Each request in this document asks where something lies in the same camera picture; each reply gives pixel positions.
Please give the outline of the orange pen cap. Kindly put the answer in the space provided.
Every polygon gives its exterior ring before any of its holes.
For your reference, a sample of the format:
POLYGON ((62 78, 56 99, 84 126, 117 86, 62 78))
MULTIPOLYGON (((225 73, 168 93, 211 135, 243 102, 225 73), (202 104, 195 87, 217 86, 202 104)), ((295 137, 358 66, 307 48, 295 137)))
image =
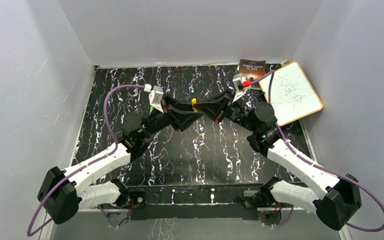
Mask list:
POLYGON ((191 100, 191 106, 192 106, 192 109, 194 112, 197 112, 198 110, 195 108, 195 104, 197 103, 197 99, 196 98, 193 98, 191 100))

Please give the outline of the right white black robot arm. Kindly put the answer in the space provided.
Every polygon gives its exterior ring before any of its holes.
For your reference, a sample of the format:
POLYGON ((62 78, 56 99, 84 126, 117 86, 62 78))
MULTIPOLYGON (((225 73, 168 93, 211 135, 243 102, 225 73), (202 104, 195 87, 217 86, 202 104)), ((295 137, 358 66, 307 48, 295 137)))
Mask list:
POLYGON ((251 131, 247 140, 251 148, 265 158, 281 165, 305 186, 297 186, 273 177, 260 189, 262 202, 268 207, 287 203, 316 214, 329 228, 339 231, 360 209, 359 188, 350 174, 338 177, 323 170, 321 165, 303 155, 277 129, 272 105, 259 102, 248 107, 225 91, 205 100, 191 101, 192 107, 218 123, 227 118, 251 131))

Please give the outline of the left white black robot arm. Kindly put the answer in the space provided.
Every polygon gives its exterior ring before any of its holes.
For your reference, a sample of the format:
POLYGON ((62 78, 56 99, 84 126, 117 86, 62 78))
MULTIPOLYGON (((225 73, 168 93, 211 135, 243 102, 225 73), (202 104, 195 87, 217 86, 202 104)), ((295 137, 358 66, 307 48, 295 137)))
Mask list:
POLYGON ((164 94, 150 93, 153 111, 143 117, 129 112, 121 124, 121 136, 112 145, 87 160, 60 169, 47 171, 37 199, 49 214, 51 221, 60 225, 70 220, 79 210, 113 204, 124 208, 131 201, 129 189, 119 180, 95 184, 98 178, 128 165, 141 157, 150 145, 149 139, 164 128, 185 131, 202 117, 196 109, 197 100, 180 102, 164 94))

